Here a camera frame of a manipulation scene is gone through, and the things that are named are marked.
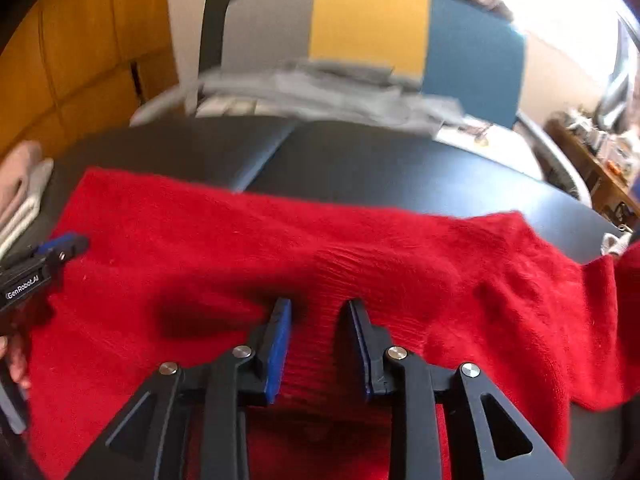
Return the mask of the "person's left hand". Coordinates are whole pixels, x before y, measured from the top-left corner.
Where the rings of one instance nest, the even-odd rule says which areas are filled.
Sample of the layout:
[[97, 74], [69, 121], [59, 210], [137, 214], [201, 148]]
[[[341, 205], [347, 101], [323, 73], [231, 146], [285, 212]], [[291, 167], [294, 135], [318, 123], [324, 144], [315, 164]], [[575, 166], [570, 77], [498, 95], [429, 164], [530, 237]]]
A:
[[0, 356], [8, 367], [12, 380], [24, 389], [29, 389], [32, 382], [27, 376], [27, 358], [23, 339], [20, 335], [0, 337]]

